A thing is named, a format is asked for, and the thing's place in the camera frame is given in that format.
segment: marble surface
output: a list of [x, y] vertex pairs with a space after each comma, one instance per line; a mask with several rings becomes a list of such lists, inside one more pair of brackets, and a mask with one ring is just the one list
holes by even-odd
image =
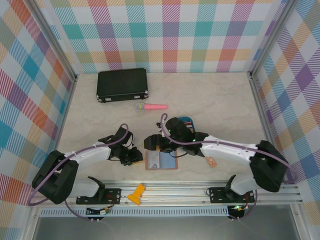
[[[99, 103], [96, 99], [97, 74], [81, 74], [59, 142], [61, 152], [77, 151], [98, 139], [115, 134], [127, 123], [134, 144], [145, 155], [143, 140], [158, 133], [156, 122], [162, 110], [137, 112], [138, 100]], [[150, 104], [167, 104], [169, 118], [189, 116], [197, 131], [217, 138], [257, 144], [263, 130], [246, 73], [149, 73]], [[248, 166], [216, 159], [210, 168], [204, 158], [184, 156], [176, 170], [145, 170], [145, 163], [123, 166], [104, 161], [80, 171], [77, 178], [93, 176], [99, 180], [228, 180], [249, 170]]]

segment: card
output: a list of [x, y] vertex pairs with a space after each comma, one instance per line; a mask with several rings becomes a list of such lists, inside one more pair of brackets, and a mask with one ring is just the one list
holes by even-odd
[[173, 170], [178, 169], [178, 159], [169, 153], [160, 151], [145, 152], [145, 170]]

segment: yellow plastic piece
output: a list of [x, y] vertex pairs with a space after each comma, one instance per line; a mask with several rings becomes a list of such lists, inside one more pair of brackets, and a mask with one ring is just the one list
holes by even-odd
[[136, 187], [133, 194], [128, 195], [128, 199], [134, 202], [137, 205], [140, 205], [140, 198], [142, 194], [145, 192], [146, 187], [143, 186], [141, 183]]

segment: blue object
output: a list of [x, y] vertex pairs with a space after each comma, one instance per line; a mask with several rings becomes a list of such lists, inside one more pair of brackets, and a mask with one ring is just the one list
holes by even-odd
[[196, 128], [195, 128], [195, 125], [194, 125], [194, 121], [192, 121], [191, 117], [179, 116], [178, 119], [181, 120], [182, 122], [191, 122], [193, 130], [196, 131]]
[[176, 159], [170, 155], [170, 153], [159, 153], [159, 169], [174, 169], [176, 168]]

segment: metal bracket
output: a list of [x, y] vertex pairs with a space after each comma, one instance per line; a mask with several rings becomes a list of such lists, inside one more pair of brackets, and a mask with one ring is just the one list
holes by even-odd
[[229, 204], [229, 203], [239, 203], [239, 204], [246, 204], [248, 203], [254, 203], [255, 197], [253, 191], [248, 191], [244, 195], [238, 195], [235, 197], [234, 201], [231, 201], [225, 192], [224, 187], [209, 187], [208, 195], [210, 197], [210, 203], [212, 204]]
[[[121, 189], [120, 206], [136, 206], [128, 200], [141, 181], [103, 181], [108, 189]], [[172, 207], [172, 206], [221, 206], [221, 203], [210, 203], [206, 190], [208, 188], [225, 188], [226, 181], [143, 181], [145, 191], [140, 199], [144, 207]], [[302, 198], [297, 185], [283, 184], [279, 192], [273, 193], [258, 189], [257, 205], [291, 205], [302, 204]], [[34, 196], [34, 201], [43, 200], [43, 196]], [[75, 203], [76, 197], [69, 197], [68, 203]], [[233, 206], [233, 203], [224, 203], [224, 206]], [[56, 207], [51, 201], [41, 204], [42, 207]]]
[[99, 201], [96, 197], [79, 196], [76, 198], [77, 205], [119, 205], [121, 199], [120, 188], [105, 188], [103, 198]]

